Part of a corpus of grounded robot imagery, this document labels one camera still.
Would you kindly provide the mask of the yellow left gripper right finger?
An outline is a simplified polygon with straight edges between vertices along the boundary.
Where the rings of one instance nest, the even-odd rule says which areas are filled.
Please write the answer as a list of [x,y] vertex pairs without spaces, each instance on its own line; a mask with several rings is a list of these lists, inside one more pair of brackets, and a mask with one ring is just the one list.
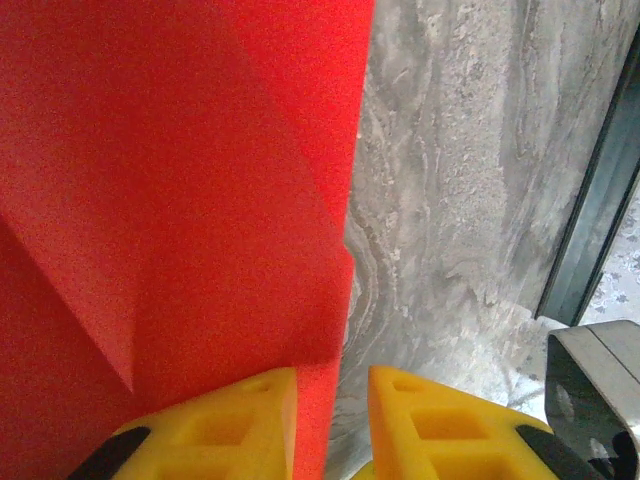
[[527,414],[389,366],[368,373],[372,459],[358,479],[597,479]]

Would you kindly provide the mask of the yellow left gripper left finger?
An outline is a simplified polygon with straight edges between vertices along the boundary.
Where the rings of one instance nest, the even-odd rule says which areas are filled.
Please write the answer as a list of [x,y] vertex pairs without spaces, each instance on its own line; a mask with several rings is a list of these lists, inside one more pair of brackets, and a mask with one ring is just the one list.
[[290,479],[297,378],[278,368],[129,422],[73,479]]

